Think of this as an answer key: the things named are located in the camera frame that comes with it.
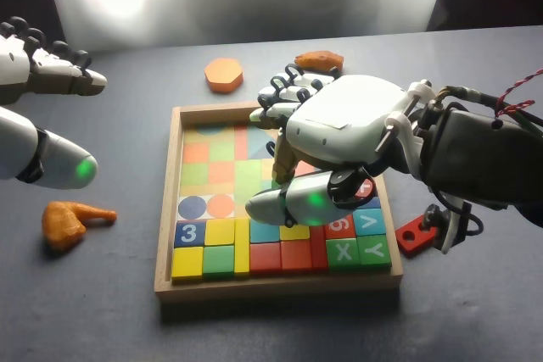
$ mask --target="wooden frame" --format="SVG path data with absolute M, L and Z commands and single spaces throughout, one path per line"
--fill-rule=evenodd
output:
M 160 301 L 179 302 L 211 298 L 275 296 L 302 292 L 338 292 L 398 287 L 403 276 L 403 269 L 382 176 L 376 178 L 376 183 L 382 198 L 382 211 L 392 262 L 390 270 L 172 284 L 171 256 L 179 195 L 183 127 L 205 123 L 247 123 L 249 114 L 258 107 L 259 105 L 256 103 L 225 103 L 173 109 L 160 218 L 159 246 L 154 272 L 154 292 Z

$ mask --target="gray table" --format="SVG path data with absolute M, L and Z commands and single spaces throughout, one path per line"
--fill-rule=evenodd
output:
M 514 209 L 477 208 L 481 237 L 404 260 L 400 292 L 160 307 L 153 275 L 171 109 L 252 100 L 312 49 L 403 87 L 429 78 L 498 95 L 542 65 L 543 27 L 111 53 L 93 65 L 109 81 L 102 95 L 23 96 L 14 111 L 89 150 L 100 169 L 81 191 L 0 184 L 0 360 L 540 360 L 543 231 Z M 216 57 L 245 69 L 231 96 L 205 85 Z M 534 80 L 511 100 L 533 97 L 541 115 L 541 88 Z M 390 170 L 385 180 L 396 226 L 434 202 L 407 175 Z M 112 208 L 119 219 L 54 258 L 41 235 L 51 200 Z

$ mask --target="robotic hand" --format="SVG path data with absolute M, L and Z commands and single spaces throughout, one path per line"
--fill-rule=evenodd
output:
M 0 147 L 0 180 L 15 177 L 68 190 L 86 187 L 98 171 L 87 150 L 4 108 L 0 108 Z
M 74 53 L 59 41 L 45 48 L 43 33 L 20 17 L 0 24 L 0 104 L 16 102 L 23 92 L 98 95 L 107 85 L 88 69 L 87 52 Z
M 498 120 L 503 98 L 463 86 L 436 95 L 425 80 L 405 92 L 368 75 L 316 75 L 293 64 L 285 72 L 260 91 L 261 108 L 250 115 L 256 126 L 279 130 L 267 148 L 280 187 L 246 203 L 252 218 L 286 226 L 341 219 L 372 198 L 357 194 L 362 183 L 390 167 L 424 182 L 446 207 L 430 205 L 423 222 L 438 227 L 434 246 L 443 253 L 483 231 L 466 201 L 513 205 L 543 226 L 543 133 L 533 125 L 543 120 L 521 110 L 511 114 L 519 125 Z M 446 96 L 496 109 L 496 117 L 444 106 Z M 294 177 L 300 160 L 321 170 Z M 467 228 L 470 220 L 477 230 Z

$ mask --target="orange hexagon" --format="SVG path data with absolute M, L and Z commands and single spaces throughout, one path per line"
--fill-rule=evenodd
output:
M 233 58 L 214 59 L 205 67 L 204 73 L 213 92 L 233 92 L 244 81 L 244 71 Z

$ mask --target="brown toy food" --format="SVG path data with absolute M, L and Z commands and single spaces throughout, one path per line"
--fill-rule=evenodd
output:
M 117 219 L 117 213 L 84 203 L 52 201 L 43 211 L 43 235 L 52 248 L 67 250 L 76 245 L 87 230 L 80 221 L 93 218 L 104 218 L 113 222 Z
M 328 72 L 333 67 L 343 69 L 344 58 L 330 51 L 310 51 L 296 56 L 294 63 L 307 70 L 319 70 Z
M 234 92 L 244 81 L 244 71 L 233 58 L 214 59 L 205 67 L 204 73 L 213 92 Z

